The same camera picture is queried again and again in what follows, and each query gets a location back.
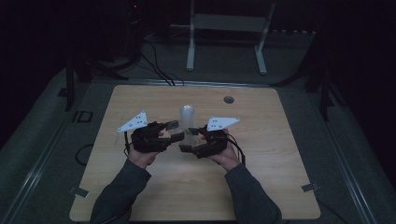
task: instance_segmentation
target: black tape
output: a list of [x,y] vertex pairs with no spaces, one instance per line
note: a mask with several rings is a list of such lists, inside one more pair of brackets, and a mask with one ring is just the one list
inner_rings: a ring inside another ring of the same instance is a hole
[[88,195],[90,194],[87,190],[81,189],[81,188],[76,188],[76,187],[70,188],[70,190],[68,192],[71,194],[81,196],[83,198],[87,198]]
[[307,184],[307,185],[302,186],[301,188],[303,189],[304,192],[307,192],[309,190],[315,191],[315,190],[319,189],[317,184]]

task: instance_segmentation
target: person's right hand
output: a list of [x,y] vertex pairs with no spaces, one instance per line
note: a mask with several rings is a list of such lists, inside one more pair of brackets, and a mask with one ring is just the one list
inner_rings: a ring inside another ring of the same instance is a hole
[[231,171],[235,166],[241,163],[238,160],[238,157],[233,150],[233,145],[230,142],[227,143],[227,148],[225,148],[219,154],[209,156],[208,158],[217,163],[218,165],[221,165],[227,172]]

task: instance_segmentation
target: white desk leg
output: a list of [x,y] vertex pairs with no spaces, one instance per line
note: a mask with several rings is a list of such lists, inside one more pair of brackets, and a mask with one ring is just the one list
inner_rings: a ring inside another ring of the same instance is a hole
[[191,0],[191,16],[190,16],[190,45],[187,55],[187,70],[194,69],[195,41],[194,41],[194,0]]
[[267,20],[262,29],[262,39],[260,40],[259,45],[254,46],[254,51],[256,52],[257,65],[259,66],[259,71],[261,75],[267,75],[267,68],[265,67],[264,58],[262,56],[262,47],[264,46],[264,41],[268,34],[271,19],[274,14],[274,9],[275,9],[275,4],[272,4],[270,8],[270,12],[268,13],[267,16]]

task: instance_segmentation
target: background desk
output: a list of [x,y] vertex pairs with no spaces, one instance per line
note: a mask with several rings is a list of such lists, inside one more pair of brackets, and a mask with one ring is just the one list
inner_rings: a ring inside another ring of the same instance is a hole
[[[223,101],[234,98],[233,104]],[[93,204],[125,161],[123,133],[116,130],[145,110],[148,121],[179,119],[179,109],[193,105],[195,122],[212,116],[239,117],[229,128],[247,157],[247,168],[280,207],[284,219],[317,218],[318,204],[287,118],[275,90],[254,88],[118,86],[113,91],[70,217],[90,219]],[[132,220],[232,220],[233,205],[225,171],[213,161],[181,153],[177,144],[148,167],[152,178],[134,203]]]

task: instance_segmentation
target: long-sleeved shirt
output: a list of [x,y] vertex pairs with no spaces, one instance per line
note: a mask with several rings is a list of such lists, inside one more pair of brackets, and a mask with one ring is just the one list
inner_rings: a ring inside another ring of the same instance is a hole
[[[127,160],[114,180],[97,198],[92,209],[91,223],[103,223],[112,217],[118,218],[108,223],[128,223],[132,213],[131,206],[146,187],[150,177],[147,170]],[[243,164],[234,167],[225,178],[239,224],[281,223],[282,215],[278,206]]]

